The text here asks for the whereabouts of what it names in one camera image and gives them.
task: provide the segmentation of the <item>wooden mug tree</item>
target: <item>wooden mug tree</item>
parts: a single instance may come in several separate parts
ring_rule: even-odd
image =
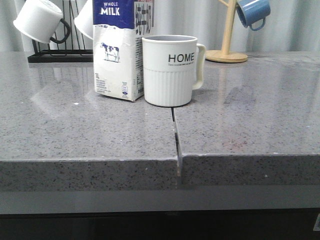
[[[223,41],[221,50],[206,51],[206,59],[220,63],[242,63],[248,60],[248,56],[244,53],[230,51],[231,36],[234,26],[237,0],[229,0],[226,3],[224,0],[218,0],[227,6],[225,27],[223,33]]]

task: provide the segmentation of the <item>milk carton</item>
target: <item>milk carton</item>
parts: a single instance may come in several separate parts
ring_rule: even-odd
[[[154,0],[93,0],[95,92],[133,102],[144,94],[142,37],[153,26]]]

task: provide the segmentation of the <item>black dish rack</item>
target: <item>black dish rack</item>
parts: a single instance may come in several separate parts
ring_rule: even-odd
[[[34,54],[29,56],[29,63],[75,63],[93,62],[93,43],[92,40],[84,36],[75,26],[74,19],[79,14],[78,0],[51,0],[61,8],[63,18],[70,27],[70,35],[64,43],[44,44],[32,40]],[[54,37],[57,38],[58,32],[66,34],[63,24],[60,24]]]

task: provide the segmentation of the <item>mug handle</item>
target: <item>mug handle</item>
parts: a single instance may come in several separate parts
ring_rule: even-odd
[[[56,44],[62,44],[62,43],[64,43],[64,42],[67,40],[67,38],[69,37],[70,32],[71,32],[71,27],[70,27],[69,23],[66,22],[66,20],[64,20],[63,18],[61,18],[61,19],[60,19],[60,22],[62,22],[63,25],[65,26],[65,28],[66,28],[66,34],[65,34],[64,38],[61,39],[61,40],[55,39],[53,36],[50,37],[50,40],[51,40],[52,42],[56,43]]]
[[[263,18],[263,22],[262,22],[262,25],[260,27],[253,28],[252,24],[249,27],[251,28],[252,31],[258,31],[258,30],[262,29],[265,24],[266,24],[266,18]]]
[[[204,65],[206,47],[198,43],[196,44],[196,47],[199,49],[199,53],[196,60],[196,82],[192,85],[192,90],[199,89],[204,84]]]

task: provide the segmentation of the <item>white mug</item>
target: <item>white mug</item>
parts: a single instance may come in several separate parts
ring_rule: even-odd
[[[186,35],[142,38],[144,98],[148,103],[177,107],[191,101],[192,91],[203,85],[206,47],[197,41]]]
[[[86,37],[94,39],[94,17],[92,0],[87,0],[79,15],[74,19],[76,28]]]
[[[63,17],[61,9],[49,0],[27,0],[13,24],[21,33],[40,43],[53,41],[61,44],[67,40],[71,30]],[[52,36],[60,22],[67,32],[62,40],[57,40]]]

